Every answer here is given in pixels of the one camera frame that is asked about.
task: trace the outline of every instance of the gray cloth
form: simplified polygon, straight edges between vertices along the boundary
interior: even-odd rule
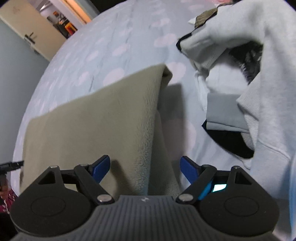
[[[165,65],[152,66],[31,120],[21,190],[50,165],[72,169],[107,154],[111,169],[100,184],[114,198],[178,195],[157,111],[171,77]]]
[[[207,130],[216,130],[216,131],[236,131],[248,134],[247,130],[244,130],[239,127],[228,126],[215,122],[207,122]]]
[[[244,114],[237,105],[236,94],[207,95],[207,129],[249,133]]]

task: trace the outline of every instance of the clothing pile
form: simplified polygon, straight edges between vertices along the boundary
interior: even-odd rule
[[[196,69],[203,128],[284,199],[296,151],[295,23],[282,0],[242,0],[202,13],[177,43]]]

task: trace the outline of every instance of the light blue bedsheet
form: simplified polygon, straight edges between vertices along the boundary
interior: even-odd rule
[[[201,127],[205,113],[198,104],[194,68],[175,46],[178,38],[193,30],[188,20],[213,6],[211,0],[127,0],[79,29],[58,51],[36,87],[19,129],[13,160],[22,159],[25,130],[32,118],[150,65],[166,63],[173,78],[159,110],[176,170],[182,155],[217,169],[243,166]],[[19,173],[12,173],[11,178],[16,194]],[[183,187],[189,184],[182,175],[180,182]]]

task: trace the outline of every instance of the metal screw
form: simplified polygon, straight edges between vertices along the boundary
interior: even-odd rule
[[[108,194],[101,194],[101,195],[97,196],[97,199],[99,200],[99,202],[105,203],[105,202],[111,201],[112,197]]]
[[[184,193],[179,196],[179,199],[182,202],[190,202],[193,200],[193,196],[191,194]]]
[[[203,165],[202,165],[202,167],[205,168],[205,169],[206,169],[207,167],[210,167],[210,166],[211,166],[211,165],[209,165],[209,164],[203,164]]]

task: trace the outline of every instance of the black fabric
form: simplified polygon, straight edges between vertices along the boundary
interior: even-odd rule
[[[2,7],[7,2],[8,2],[8,0],[0,0],[0,7]]]
[[[291,5],[292,8],[294,8],[294,10],[296,10],[296,0],[286,0],[286,1],[288,4]]]
[[[225,150],[245,159],[250,159],[254,151],[247,147],[240,132],[207,130],[207,120],[202,124],[208,135]]]
[[[90,0],[100,13],[126,0]]]
[[[239,65],[247,82],[250,84],[260,72],[263,45],[250,41],[230,50],[229,55]]]
[[[181,46],[180,46],[181,41],[183,41],[184,39],[187,39],[187,38],[191,37],[191,35],[192,35],[192,33],[186,34],[185,36],[183,36],[182,38],[180,38],[180,39],[178,40],[178,42],[176,43],[176,47],[177,47],[177,49],[178,49],[180,52],[182,52],[182,51],[181,51]]]
[[[15,235],[17,235],[17,231],[9,214],[0,213],[0,241],[11,240]]]

